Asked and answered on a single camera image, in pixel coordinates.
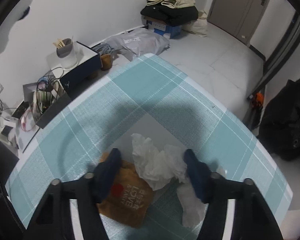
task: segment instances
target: teal plaid tablecloth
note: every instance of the teal plaid tablecloth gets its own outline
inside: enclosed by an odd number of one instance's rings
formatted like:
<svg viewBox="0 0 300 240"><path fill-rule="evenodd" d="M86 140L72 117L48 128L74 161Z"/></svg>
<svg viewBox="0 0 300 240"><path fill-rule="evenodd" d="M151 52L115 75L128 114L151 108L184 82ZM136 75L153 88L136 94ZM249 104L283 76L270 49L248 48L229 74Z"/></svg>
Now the teal plaid tablecloth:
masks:
<svg viewBox="0 0 300 240"><path fill-rule="evenodd" d="M132 162L131 134L191 148L227 178L252 178L280 224L292 191L252 133L221 103L179 69L152 54L135 59L96 82L32 140L6 184L25 226L54 178L74 180L118 147ZM149 206L140 229L102 216L110 239L196 239L200 226L181 225L182 208L171 183Z"/></svg>

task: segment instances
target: gray door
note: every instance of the gray door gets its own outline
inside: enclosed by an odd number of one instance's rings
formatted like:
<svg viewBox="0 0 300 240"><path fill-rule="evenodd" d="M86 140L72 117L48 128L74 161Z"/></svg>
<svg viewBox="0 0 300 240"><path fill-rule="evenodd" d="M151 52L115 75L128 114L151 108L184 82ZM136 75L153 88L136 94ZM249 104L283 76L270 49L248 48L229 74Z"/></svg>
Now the gray door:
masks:
<svg viewBox="0 0 300 240"><path fill-rule="evenodd" d="M267 0L214 0L208 21L247 44Z"/></svg>

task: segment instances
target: cardboard box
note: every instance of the cardboard box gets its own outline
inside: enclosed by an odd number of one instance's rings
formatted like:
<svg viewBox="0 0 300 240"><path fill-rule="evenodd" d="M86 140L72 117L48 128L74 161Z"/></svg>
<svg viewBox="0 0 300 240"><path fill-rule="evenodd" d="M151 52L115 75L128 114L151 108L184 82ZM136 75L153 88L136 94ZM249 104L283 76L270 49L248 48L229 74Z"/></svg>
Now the cardboard box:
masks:
<svg viewBox="0 0 300 240"><path fill-rule="evenodd" d="M167 25L164 21L156 20L148 16L145 16L145 19L149 26L148 30L158 33L167 39L172 39L181 33L181 25L172 27Z"/></svg>

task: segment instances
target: beige clothing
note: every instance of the beige clothing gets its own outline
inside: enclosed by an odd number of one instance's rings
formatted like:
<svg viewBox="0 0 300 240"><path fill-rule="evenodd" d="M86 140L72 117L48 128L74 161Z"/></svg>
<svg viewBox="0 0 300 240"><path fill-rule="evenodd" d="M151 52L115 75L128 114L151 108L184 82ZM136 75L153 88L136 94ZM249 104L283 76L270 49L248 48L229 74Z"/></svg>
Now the beige clothing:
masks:
<svg viewBox="0 0 300 240"><path fill-rule="evenodd" d="M160 3L172 9L194 6L195 0L147 0L147 6Z"/></svg>

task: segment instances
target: plastic container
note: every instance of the plastic container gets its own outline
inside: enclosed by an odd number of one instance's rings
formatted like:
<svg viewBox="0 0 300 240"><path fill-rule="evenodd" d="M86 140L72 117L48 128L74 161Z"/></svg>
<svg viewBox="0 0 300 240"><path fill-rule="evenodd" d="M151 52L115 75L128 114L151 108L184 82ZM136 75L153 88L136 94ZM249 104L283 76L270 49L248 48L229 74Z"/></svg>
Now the plastic container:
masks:
<svg viewBox="0 0 300 240"><path fill-rule="evenodd" d="M63 42L65 46L57 49L57 56L62 68L64 70L71 70L77 64L77 55L75 54L71 39L64 39Z"/></svg>

